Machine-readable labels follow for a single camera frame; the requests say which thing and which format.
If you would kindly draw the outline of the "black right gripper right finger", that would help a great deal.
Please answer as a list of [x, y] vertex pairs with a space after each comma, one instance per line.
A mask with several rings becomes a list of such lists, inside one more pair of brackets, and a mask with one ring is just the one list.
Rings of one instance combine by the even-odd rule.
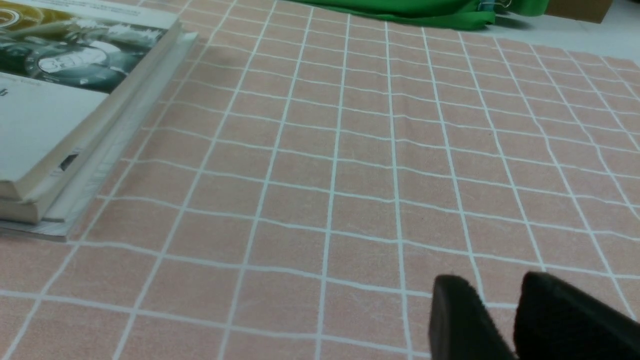
[[521, 360], [637, 360], [637, 321], [547, 272], [521, 285], [513, 342]]

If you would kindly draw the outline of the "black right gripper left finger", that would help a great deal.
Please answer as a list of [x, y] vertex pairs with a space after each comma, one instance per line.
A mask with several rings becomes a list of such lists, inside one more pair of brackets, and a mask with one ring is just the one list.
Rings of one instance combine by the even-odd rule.
[[433, 360], [514, 360], [476, 289], [457, 275], [434, 279], [429, 319]]

